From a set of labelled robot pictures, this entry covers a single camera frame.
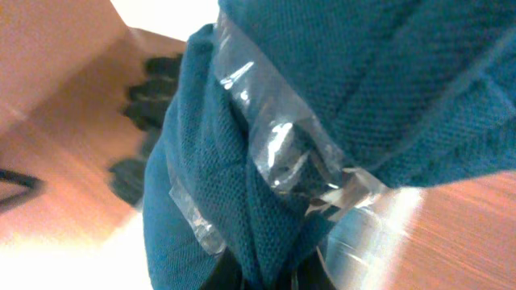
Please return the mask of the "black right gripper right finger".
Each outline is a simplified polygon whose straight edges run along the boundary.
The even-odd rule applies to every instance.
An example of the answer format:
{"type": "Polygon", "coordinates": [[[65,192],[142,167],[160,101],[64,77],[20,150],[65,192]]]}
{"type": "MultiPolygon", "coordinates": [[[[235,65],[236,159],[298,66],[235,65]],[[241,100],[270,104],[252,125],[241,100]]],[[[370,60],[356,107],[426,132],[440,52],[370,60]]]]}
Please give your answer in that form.
{"type": "Polygon", "coordinates": [[[331,281],[319,250],[306,258],[292,271],[290,280],[291,290],[336,290],[331,281]]]}

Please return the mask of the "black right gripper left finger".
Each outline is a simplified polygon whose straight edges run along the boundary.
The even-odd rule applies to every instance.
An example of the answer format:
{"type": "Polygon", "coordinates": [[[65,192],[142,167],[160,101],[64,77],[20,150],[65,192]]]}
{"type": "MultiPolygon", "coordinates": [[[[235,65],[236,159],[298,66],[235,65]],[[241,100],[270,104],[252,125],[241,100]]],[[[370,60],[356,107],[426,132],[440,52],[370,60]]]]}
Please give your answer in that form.
{"type": "Polygon", "coordinates": [[[202,284],[201,290],[243,290],[241,266],[230,250],[225,249],[218,258],[211,276],[202,284]]]}

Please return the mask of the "teal taped cloth bundle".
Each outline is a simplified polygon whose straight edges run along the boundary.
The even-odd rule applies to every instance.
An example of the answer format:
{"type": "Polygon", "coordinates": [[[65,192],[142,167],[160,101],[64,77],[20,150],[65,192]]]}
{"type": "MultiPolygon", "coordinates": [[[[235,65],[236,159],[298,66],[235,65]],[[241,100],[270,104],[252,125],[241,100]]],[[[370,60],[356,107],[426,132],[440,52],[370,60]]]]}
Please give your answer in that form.
{"type": "Polygon", "coordinates": [[[144,175],[154,289],[292,271],[354,208],[515,168],[515,4],[222,1],[144,175]]]}

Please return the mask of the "black garment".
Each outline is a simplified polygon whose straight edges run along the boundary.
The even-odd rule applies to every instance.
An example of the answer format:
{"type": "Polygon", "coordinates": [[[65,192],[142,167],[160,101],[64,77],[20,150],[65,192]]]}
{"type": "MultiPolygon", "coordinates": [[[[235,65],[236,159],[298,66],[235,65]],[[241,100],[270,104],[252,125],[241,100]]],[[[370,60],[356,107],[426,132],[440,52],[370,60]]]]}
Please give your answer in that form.
{"type": "Polygon", "coordinates": [[[134,156],[113,163],[108,172],[112,175],[112,193],[132,207],[143,199],[145,167],[177,91],[182,57],[178,53],[145,60],[145,81],[127,87],[128,103],[122,108],[122,116],[144,133],[144,140],[134,156]]]}

